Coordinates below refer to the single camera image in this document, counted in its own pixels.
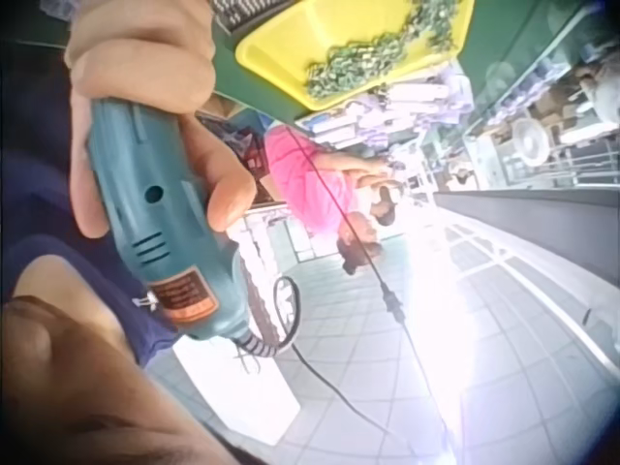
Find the electric drill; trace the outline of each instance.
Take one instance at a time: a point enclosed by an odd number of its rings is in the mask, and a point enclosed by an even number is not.
[[[207,224],[207,192],[192,173],[175,115],[116,99],[92,103],[92,170],[116,248],[194,339],[230,338],[272,357],[249,329],[238,244]]]

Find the drill label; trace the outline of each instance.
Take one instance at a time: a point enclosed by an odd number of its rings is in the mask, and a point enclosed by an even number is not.
[[[219,302],[195,266],[164,281],[148,283],[173,323],[186,323],[208,317]]]

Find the cardboard box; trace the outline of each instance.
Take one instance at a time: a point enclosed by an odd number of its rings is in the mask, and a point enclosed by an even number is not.
[[[211,98],[198,109],[198,112],[227,121],[243,109],[245,109],[245,106],[242,104],[238,104],[221,95],[213,94]]]
[[[544,118],[541,118],[540,121],[545,128],[548,128],[549,126],[560,124],[562,121],[564,121],[564,118],[558,113],[551,113]]]

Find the hand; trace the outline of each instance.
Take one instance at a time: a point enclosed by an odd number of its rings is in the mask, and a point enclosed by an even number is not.
[[[388,177],[391,173],[391,168],[388,166],[388,162],[383,158],[371,158],[364,160],[366,162],[366,167],[368,173],[374,174],[380,177]]]
[[[594,70],[589,66],[579,66],[574,70],[574,76],[577,79],[582,79],[585,77],[591,77],[594,75]]]
[[[86,153],[90,99],[117,97],[179,114],[191,167],[210,190],[209,226],[225,230],[256,196],[233,152],[193,116],[215,83],[211,11],[205,0],[88,0],[65,54],[73,91],[70,197],[87,237],[109,230]]]

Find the yellow bin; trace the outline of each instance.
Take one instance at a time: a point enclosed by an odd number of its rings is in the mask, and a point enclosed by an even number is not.
[[[452,25],[455,49],[433,52],[426,45],[429,33],[425,33],[410,44],[405,60],[389,74],[320,101],[308,95],[305,83],[311,64],[326,62],[332,47],[370,42],[385,32],[398,32],[412,6],[412,0],[300,0],[245,37],[237,46],[236,59],[309,109],[327,109],[358,92],[452,59],[461,51],[474,0],[459,3]]]

